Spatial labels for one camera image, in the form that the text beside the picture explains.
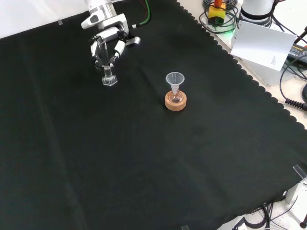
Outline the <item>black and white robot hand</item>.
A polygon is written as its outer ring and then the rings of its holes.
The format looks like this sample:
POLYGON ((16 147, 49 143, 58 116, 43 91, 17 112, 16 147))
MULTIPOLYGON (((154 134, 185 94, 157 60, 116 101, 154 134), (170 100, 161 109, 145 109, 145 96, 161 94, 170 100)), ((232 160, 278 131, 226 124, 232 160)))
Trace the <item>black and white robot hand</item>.
POLYGON ((83 29, 97 26, 99 33, 90 38, 92 61, 97 69, 105 65, 113 67, 126 47, 137 46, 141 39, 129 32, 127 19, 124 14, 107 18, 101 11, 93 12, 81 23, 83 29), (108 42, 117 41, 113 54, 109 55, 108 42))

